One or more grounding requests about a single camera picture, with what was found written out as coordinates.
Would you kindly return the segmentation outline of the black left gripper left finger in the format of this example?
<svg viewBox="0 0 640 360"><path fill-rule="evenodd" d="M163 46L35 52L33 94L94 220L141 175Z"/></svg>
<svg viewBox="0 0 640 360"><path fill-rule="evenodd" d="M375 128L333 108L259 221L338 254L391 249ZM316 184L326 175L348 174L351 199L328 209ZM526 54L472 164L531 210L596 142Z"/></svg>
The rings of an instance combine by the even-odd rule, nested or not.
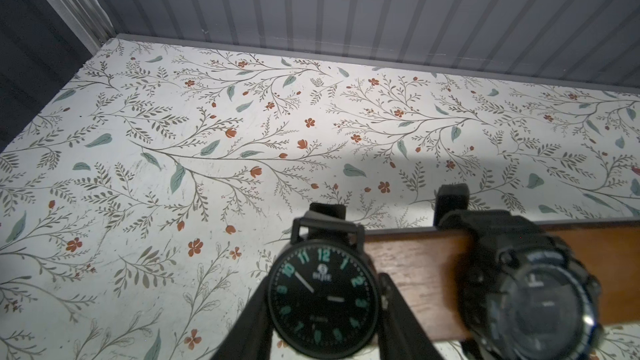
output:
<svg viewBox="0 0 640 360"><path fill-rule="evenodd" d="M267 360L270 359L272 341L268 279L264 278L211 360Z"/></svg>

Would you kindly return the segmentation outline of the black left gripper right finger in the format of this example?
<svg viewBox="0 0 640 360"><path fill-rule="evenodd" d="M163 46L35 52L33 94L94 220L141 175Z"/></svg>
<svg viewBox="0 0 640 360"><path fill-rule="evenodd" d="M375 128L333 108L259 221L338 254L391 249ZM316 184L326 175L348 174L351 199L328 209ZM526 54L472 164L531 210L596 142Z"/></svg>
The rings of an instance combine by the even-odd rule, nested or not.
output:
<svg viewBox="0 0 640 360"><path fill-rule="evenodd" d="M384 299L378 328L380 358L442 360L391 277L386 273L378 276Z"/></svg>

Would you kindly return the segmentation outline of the wooden T-bar watch stand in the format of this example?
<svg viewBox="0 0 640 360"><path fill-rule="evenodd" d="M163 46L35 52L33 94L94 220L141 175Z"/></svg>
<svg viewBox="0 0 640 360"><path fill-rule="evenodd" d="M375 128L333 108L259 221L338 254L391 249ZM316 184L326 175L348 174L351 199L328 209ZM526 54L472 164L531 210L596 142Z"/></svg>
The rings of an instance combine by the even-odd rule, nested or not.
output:
<svg viewBox="0 0 640 360"><path fill-rule="evenodd" d="M639 222L632 219L541 222L563 239L602 285L601 324L639 321ZM376 270L390 275L431 340L469 338L458 314L458 276L473 237L434 228L368 230L365 252Z"/></svg>

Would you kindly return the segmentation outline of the black chunky wrist watch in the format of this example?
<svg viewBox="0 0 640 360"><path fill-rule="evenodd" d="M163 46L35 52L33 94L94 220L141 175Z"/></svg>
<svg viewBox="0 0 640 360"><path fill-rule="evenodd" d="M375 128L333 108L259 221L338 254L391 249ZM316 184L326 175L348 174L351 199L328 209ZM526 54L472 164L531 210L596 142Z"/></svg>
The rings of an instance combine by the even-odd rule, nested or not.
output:
<svg viewBox="0 0 640 360"><path fill-rule="evenodd" d="M468 185L441 186L434 225L464 230L474 245L458 283L473 336L469 359L587 359L599 345L601 284L561 238L507 210L469 209Z"/></svg>

